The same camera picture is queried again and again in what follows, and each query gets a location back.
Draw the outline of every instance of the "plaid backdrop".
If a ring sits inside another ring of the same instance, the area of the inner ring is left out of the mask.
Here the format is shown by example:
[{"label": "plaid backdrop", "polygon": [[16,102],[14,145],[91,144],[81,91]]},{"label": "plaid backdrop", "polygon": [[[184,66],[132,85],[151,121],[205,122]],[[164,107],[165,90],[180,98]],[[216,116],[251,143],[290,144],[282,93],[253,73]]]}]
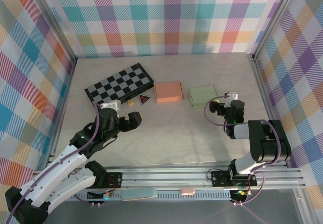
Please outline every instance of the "plaid backdrop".
[{"label": "plaid backdrop", "polygon": [[34,0],[0,0],[0,223],[5,191],[44,163],[71,69]]},{"label": "plaid backdrop", "polygon": [[266,50],[262,77],[323,220],[323,0],[292,0]]},{"label": "plaid backdrop", "polygon": [[46,0],[80,57],[242,52],[269,0]]}]

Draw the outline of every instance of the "chessboard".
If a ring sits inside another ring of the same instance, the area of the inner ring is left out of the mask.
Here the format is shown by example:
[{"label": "chessboard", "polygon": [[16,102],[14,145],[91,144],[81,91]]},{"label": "chessboard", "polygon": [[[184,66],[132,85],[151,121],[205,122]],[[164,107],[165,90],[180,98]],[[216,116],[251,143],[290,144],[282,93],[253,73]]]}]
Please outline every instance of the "chessboard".
[{"label": "chessboard", "polygon": [[115,99],[124,103],[152,88],[153,83],[141,64],[137,63],[86,88],[85,92],[91,101],[98,104]]}]

